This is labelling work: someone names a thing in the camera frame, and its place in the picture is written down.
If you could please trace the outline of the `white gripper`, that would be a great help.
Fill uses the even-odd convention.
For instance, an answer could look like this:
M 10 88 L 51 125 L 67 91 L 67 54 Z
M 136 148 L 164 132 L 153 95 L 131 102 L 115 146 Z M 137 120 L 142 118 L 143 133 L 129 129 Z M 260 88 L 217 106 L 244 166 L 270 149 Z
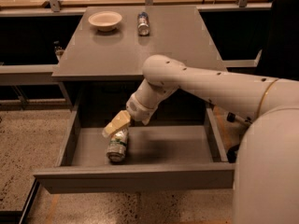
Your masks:
M 114 133 L 129 126 L 131 118 L 134 121 L 141 121 L 144 125 L 148 125 L 156 107 L 147 108 L 143 106 L 133 93 L 126 103 L 126 110 L 121 110 L 114 119 L 103 129 L 102 135 L 105 138 L 110 137 Z

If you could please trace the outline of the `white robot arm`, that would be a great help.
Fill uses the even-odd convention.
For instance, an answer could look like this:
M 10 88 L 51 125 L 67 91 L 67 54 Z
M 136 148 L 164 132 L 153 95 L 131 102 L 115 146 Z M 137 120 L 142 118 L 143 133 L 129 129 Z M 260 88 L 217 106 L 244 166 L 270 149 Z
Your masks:
M 235 162 L 232 224 L 299 224 L 299 82 L 192 68 L 163 55 L 144 61 L 144 80 L 104 128 L 148 124 L 178 89 L 250 123 Z

